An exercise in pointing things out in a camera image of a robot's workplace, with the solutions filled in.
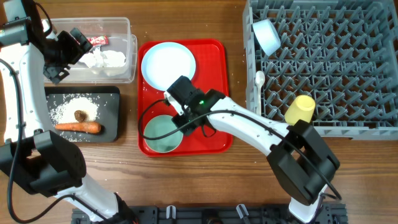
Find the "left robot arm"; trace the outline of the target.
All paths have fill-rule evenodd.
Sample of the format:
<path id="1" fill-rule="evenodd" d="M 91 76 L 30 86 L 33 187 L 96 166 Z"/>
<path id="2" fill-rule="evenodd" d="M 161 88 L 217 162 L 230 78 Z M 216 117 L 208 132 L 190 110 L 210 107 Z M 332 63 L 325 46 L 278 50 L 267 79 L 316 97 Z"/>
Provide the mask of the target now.
<path id="1" fill-rule="evenodd" d="M 35 1 L 5 1 L 1 27 L 1 76 L 6 102 L 6 130 L 1 170 L 8 176 L 7 207 L 16 222 L 12 190 L 67 201 L 94 223 L 138 223 L 120 196 L 104 189 L 86 171 L 82 152 L 59 136 L 49 116 L 44 80 L 59 83 L 70 67 L 91 50 L 78 30 L 51 38 L 43 7 Z"/>

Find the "pile of rice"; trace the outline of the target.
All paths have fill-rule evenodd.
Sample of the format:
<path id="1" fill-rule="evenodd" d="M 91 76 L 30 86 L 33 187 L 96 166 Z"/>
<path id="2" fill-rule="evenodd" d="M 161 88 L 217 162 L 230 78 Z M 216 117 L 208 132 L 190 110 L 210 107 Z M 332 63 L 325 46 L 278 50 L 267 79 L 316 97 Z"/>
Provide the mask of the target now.
<path id="1" fill-rule="evenodd" d="M 76 110 L 87 114 L 85 122 L 100 122 L 100 109 L 107 105 L 101 102 L 99 94 L 94 93 L 67 93 L 50 94 L 46 96 L 47 106 L 52 124 L 78 123 L 74 117 Z"/>

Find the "large light blue plate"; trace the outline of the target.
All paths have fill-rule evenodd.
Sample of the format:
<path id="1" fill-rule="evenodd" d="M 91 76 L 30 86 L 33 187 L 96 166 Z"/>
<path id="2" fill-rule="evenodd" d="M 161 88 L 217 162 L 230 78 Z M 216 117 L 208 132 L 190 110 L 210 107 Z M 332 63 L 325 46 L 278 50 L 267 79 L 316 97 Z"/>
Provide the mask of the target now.
<path id="1" fill-rule="evenodd" d="M 160 91 L 166 91 L 181 76 L 191 80 L 196 67 L 192 52 L 176 42 L 154 45 L 144 54 L 141 62 L 144 80 Z"/>

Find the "white plastic spoon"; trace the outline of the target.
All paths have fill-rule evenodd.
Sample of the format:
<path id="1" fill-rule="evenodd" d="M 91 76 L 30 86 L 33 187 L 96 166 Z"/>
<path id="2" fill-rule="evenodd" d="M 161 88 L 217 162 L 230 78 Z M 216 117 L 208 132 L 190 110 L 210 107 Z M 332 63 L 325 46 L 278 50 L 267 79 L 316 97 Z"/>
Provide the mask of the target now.
<path id="1" fill-rule="evenodd" d="M 257 108 L 256 108 L 256 114 L 261 115 L 262 107 L 261 107 L 261 88 L 265 83 L 265 74 L 263 71 L 259 70 L 256 72 L 256 77 L 255 77 L 255 84 L 257 87 Z"/>

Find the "brown food scrap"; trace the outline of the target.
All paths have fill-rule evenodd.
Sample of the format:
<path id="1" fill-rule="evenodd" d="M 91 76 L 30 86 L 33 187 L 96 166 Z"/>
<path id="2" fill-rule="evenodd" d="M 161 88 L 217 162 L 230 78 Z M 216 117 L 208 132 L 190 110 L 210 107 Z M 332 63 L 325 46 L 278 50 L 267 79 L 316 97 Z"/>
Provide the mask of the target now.
<path id="1" fill-rule="evenodd" d="M 82 123 L 82 122 L 86 121 L 87 114 L 84 111 L 82 111 L 82 110 L 76 110 L 74 112 L 74 117 L 79 123 Z"/>

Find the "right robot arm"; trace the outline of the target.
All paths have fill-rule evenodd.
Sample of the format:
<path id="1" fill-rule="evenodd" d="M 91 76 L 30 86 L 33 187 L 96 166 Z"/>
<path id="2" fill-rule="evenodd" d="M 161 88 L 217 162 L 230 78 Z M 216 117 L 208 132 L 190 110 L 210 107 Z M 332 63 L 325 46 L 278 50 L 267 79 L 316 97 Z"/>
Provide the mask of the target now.
<path id="1" fill-rule="evenodd" d="M 289 212 L 301 223 L 315 221 L 325 190 L 341 195 L 331 181 L 340 162 L 315 128 L 300 119 L 294 125 L 281 123 L 249 111 L 224 93 L 203 92 L 185 76 L 176 79 L 165 100 L 177 115 L 177 129 L 191 134 L 200 126 L 231 134 L 261 151 L 280 186 L 290 195 Z"/>

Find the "light blue bowl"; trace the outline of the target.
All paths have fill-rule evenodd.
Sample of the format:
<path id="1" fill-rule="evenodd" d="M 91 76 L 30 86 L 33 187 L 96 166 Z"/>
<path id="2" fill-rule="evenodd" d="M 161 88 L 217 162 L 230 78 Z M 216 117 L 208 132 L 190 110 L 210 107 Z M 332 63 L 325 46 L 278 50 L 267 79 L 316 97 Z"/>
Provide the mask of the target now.
<path id="1" fill-rule="evenodd" d="M 255 22 L 252 25 L 252 28 L 261 49 L 267 56 L 271 56 L 280 48 L 280 37 L 270 20 L 265 19 L 263 21 Z"/>

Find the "green bowl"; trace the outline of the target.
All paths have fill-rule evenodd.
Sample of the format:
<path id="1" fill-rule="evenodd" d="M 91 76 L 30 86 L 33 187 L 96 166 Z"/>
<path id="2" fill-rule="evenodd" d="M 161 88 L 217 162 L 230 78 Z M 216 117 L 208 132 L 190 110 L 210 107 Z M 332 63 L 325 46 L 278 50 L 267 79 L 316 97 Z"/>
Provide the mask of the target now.
<path id="1" fill-rule="evenodd" d="M 157 138 L 174 131 L 177 127 L 170 115 L 160 115 L 152 118 L 144 129 L 144 136 Z M 155 152 L 168 153 L 176 149 L 183 140 L 183 133 L 178 131 L 158 140 L 145 139 L 146 144 Z"/>

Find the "yellow plastic cup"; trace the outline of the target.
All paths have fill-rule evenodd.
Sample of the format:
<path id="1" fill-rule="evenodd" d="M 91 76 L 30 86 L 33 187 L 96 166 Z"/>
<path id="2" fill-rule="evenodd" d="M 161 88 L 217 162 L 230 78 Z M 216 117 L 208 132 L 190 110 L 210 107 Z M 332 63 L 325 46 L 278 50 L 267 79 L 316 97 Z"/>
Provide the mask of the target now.
<path id="1" fill-rule="evenodd" d="M 286 111 L 284 118 L 289 125 L 295 125 L 298 120 L 311 122 L 315 110 L 315 100 L 307 95 L 299 95 Z"/>

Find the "orange carrot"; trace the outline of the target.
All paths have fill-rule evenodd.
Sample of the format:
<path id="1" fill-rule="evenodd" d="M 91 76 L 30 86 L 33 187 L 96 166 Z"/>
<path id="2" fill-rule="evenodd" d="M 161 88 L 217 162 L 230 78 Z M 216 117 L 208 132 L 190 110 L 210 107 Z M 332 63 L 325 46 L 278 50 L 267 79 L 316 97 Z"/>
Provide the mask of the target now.
<path id="1" fill-rule="evenodd" d="M 98 134 L 101 132 L 101 125 L 97 122 L 82 122 L 82 123 L 62 123 L 56 124 L 55 129 L 61 131 L 75 131 L 90 134 Z"/>

